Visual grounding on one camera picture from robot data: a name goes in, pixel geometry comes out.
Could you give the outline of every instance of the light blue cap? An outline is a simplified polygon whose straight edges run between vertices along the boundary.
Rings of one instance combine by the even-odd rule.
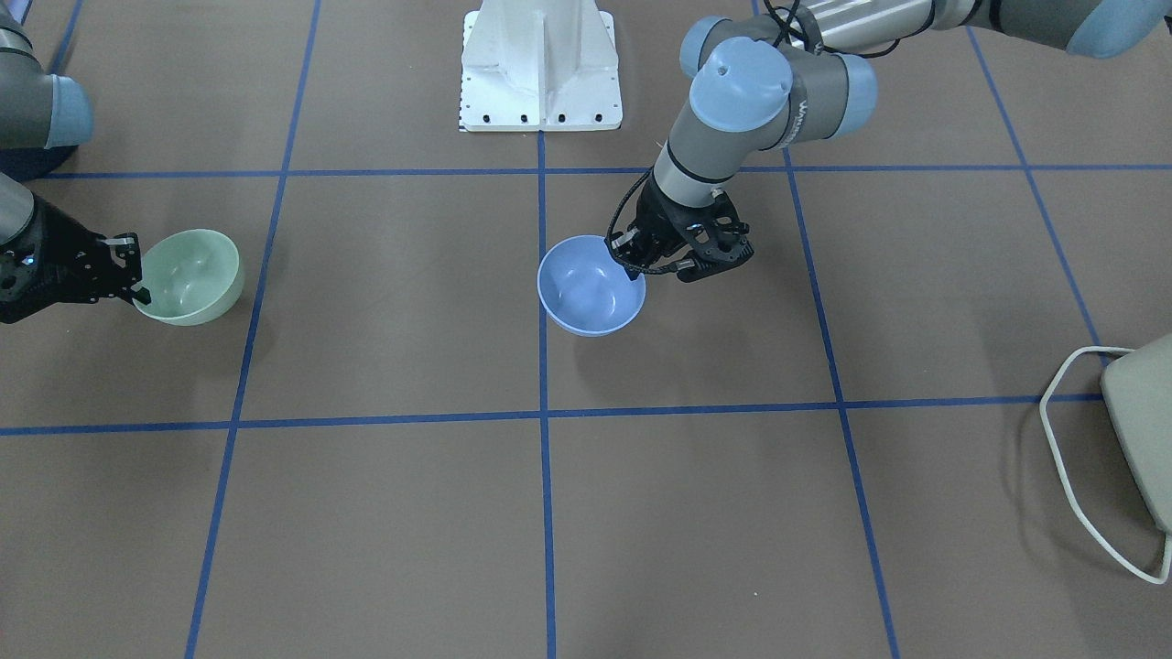
[[[1071,55],[1101,60],[1129,50],[1172,12],[1172,0],[1103,0],[1067,45]]]
[[[879,80],[871,62],[858,55],[838,55],[846,64],[846,110],[838,130],[827,140],[840,137],[863,128],[879,102]]]
[[[71,77],[53,76],[53,114],[46,149],[76,147],[94,136],[94,108],[81,84]]]
[[[688,34],[683,35],[683,43],[680,45],[680,68],[683,75],[696,77],[700,70],[700,55],[704,52],[704,42],[713,28],[721,21],[729,20],[725,16],[704,16],[691,26]]]
[[[756,130],[785,107],[793,69],[764,41],[737,36],[721,42],[691,81],[691,111],[724,133]]]

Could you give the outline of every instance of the gray floor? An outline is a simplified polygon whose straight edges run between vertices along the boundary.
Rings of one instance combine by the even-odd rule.
[[[33,188],[225,231],[248,283],[197,328],[4,328],[0,657],[1172,655],[1172,586],[1082,530],[1033,405],[1071,349],[1172,332],[1166,34],[906,42],[863,131],[734,179],[750,264],[586,340],[540,254],[604,230],[680,38],[749,0],[602,2],[624,128],[548,136],[457,133],[473,1],[77,6],[28,27],[97,135]],[[1098,369],[1056,426],[1151,565]]]

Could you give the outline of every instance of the blue bowl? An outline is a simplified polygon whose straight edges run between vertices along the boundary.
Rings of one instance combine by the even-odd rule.
[[[537,295],[554,322],[579,337],[605,337],[635,319],[647,297],[601,236],[574,236],[553,246],[537,269]]]

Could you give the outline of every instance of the white strap handle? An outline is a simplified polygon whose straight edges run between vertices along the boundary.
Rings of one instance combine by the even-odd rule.
[[[1095,524],[1091,524],[1091,521],[1086,518],[1082,507],[1078,505],[1078,500],[1075,498],[1075,491],[1070,488],[1070,476],[1067,475],[1067,466],[1063,463],[1062,453],[1058,450],[1058,441],[1054,439],[1054,428],[1050,427],[1050,416],[1045,413],[1045,406],[1050,402],[1050,398],[1054,396],[1054,390],[1058,388],[1058,382],[1062,381],[1062,378],[1067,374],[1067,369],[1070,368],[1070,365],[1074,364],[1076,359],[1086,353],[1124,355],[1130,352],[1133,351],[1131,348],[1113,348],[1104,346],[1078,348],[1067,358],[1067,361],[1062,362],[1062,368],[1058,368],[1058,374],[1054,376],[1054,381],[1050,382],[1045,393],[1042,394],[1042,402],[1038,409],[1042,414],[1042,428],[1045,430],[1045,439],[1050,442],[1050,453],[1054,454],[1054,466],[1058,468],[1058,478],[1062,480],[1062,489],[1067,492],[1067,501],[1070,503],[1070,509],[1075,511],[1075,516],[1078,517],[1078,521],[1082,522],[1083,526],[1091,534],[1091,537],[1099,543],[1099,546],[1105,549],[1106,552],[1111,555],[1111,558],[1115,558],[1120,565],[1126,568],[1127,571],[1140,579],[1144,579],[1150,584],[1160,585],[1168,580],[1168,566],[1172,564],[1172,534],[1165,534],[1164,537],[1164,561],[1160,566],[1159,576],[1152,576],[1144,572],[1116,551],[1115,548],[1111,546],[1111,543],[1106,542],[1106,538],[1098,532]]]

